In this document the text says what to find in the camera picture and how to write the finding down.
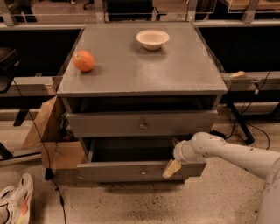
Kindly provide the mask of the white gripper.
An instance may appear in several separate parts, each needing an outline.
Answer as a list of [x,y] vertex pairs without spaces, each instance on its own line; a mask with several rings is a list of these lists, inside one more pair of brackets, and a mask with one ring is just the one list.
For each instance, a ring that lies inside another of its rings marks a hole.
[[173,150],[173,156],[176,160],[170,160],[164,169],[163,177],[170,178],[175,172],[181,169],[181,164],[187,164],[190,161],[195,161],[197,155],[193,150],[190,141],[181,141],[177,143]]

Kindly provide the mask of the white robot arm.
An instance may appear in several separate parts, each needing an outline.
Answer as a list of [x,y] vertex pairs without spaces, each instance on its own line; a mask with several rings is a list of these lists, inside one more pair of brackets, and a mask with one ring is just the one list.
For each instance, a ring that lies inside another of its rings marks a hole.
[[182,165],[202,158],[221,158],[265,180],[256,224],[280,224],[280,152],[227,143],[222,137],[198,132],[175,144],[174,159],[166,166],[168,179]]

